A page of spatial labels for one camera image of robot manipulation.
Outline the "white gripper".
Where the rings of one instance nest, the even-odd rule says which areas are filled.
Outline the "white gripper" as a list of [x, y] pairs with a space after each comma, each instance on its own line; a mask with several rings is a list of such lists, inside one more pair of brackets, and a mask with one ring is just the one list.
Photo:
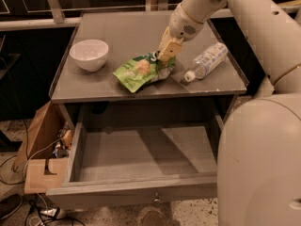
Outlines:
[[183, 40], [192, 40], [203, 28], [207, 20], [204, 11], [189, 12], [182, 4], [172, 12], [169, 24], [158, 46], [158, 59], [168, 62], [182, 50]]

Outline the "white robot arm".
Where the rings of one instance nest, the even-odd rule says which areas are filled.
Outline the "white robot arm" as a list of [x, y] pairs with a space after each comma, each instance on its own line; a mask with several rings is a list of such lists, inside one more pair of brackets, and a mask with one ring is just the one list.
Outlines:
[[301, 226], [301, 25], [272, 0], [182, 0], [159, 57], [228, 7], [269, 81], [230, 114], [217, 157], [218, 226]]

